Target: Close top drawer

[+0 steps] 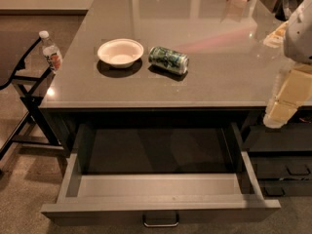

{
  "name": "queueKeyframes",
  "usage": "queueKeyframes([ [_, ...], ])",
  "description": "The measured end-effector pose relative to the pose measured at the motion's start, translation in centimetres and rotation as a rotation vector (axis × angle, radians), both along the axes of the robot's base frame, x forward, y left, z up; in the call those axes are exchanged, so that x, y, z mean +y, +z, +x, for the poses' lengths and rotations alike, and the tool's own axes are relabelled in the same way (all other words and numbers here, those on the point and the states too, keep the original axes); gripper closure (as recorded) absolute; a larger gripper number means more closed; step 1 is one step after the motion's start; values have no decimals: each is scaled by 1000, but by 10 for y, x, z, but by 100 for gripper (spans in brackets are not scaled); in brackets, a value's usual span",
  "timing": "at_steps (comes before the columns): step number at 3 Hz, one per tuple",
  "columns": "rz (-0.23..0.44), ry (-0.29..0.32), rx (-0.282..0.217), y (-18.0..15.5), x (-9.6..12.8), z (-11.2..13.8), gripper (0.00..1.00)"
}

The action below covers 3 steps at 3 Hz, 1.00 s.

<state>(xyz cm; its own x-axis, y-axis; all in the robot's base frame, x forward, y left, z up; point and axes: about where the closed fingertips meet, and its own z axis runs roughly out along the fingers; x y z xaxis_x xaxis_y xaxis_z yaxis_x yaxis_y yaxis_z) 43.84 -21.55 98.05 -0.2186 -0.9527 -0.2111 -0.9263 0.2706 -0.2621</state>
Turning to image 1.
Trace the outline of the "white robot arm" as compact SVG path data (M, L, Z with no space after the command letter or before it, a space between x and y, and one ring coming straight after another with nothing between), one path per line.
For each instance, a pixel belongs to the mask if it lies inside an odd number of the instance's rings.
M312 97L312 0L303 0L263 44L282 47L285 57L294 61L277 75L263 118L266 127L279 129Z

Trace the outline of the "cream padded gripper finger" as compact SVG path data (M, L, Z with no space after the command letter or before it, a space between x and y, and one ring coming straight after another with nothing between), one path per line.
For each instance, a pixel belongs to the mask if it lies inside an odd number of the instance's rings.
M312 66L297 63L291 69L281 70L268 100L263 124L270 129L280 129L295 112L312 97Z

